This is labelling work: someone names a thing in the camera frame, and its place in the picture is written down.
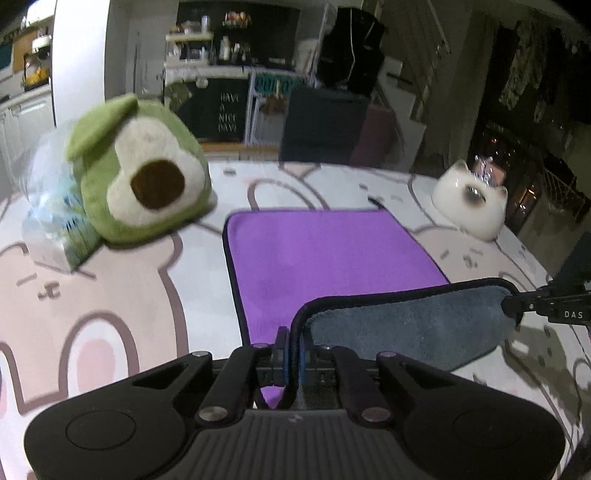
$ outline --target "white bottle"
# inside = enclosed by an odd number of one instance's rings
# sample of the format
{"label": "white bottle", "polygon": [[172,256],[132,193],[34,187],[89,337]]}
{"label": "white bottle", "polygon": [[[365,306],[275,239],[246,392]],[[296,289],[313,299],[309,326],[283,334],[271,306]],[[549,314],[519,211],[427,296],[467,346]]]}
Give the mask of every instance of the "white bottle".
{"label": "white bottle", "polygon": [[223,61],[229,61],[230,55],[232,54],[232,47],[230,46],[230,39],[223,37],[220,42],[220,55],[219,59]]}

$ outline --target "white cat ceramic figurine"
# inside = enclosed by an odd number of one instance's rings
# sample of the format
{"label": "white cat ceramic figurine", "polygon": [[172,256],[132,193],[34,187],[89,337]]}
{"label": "white cat ceramic figurine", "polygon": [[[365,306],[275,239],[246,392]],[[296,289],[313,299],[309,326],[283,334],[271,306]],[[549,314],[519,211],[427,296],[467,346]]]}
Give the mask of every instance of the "white cat ceramic figurine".
{"label": "white cat ceramic figurine", "polygon": [[449,221],[480,240],[494,240],[505,223],[507,189],[479,180],[463,160],[443,174],[431,198]]}

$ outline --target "plastic tissue package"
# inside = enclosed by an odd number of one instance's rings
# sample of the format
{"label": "plastic tissue package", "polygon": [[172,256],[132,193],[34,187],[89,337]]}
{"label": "plastic tissue package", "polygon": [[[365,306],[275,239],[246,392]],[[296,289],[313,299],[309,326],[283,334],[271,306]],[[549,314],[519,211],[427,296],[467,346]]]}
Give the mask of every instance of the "plastic tissue package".
{"label": "plastic tissue package", "polygon": [[74,123],[45,134],[9,166],[15,187],[31,204],[22,239],[40,264],[72,271],[100,244],[82,206],[74,164],[64,151]]}

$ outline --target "green plush toy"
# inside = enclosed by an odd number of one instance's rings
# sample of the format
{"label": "green plush toy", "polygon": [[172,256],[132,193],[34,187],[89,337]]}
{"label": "green plush toy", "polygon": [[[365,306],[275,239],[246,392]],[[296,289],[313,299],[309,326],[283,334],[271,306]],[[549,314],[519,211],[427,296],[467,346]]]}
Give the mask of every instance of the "green plush toy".
{"label": "green plush toy", "polygon": [[207,209],[207,160],[180,119],[157,102],[125,95],[75,125],[66,149],[86,214],[114,243],[155,237]]}

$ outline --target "purple towel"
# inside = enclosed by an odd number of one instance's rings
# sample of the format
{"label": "purple towel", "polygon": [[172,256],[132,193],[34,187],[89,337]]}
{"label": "purple towel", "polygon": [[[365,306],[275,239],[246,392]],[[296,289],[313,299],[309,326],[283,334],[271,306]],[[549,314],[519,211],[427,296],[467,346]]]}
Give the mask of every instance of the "purple towel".
{"label": "purple towel", "polygon": [[[278,328],[319,297],[448,283],[387,210],[238,212],[224,234],[244,343],[273,343]],[[279,396],[265,392],[272,406]]]}

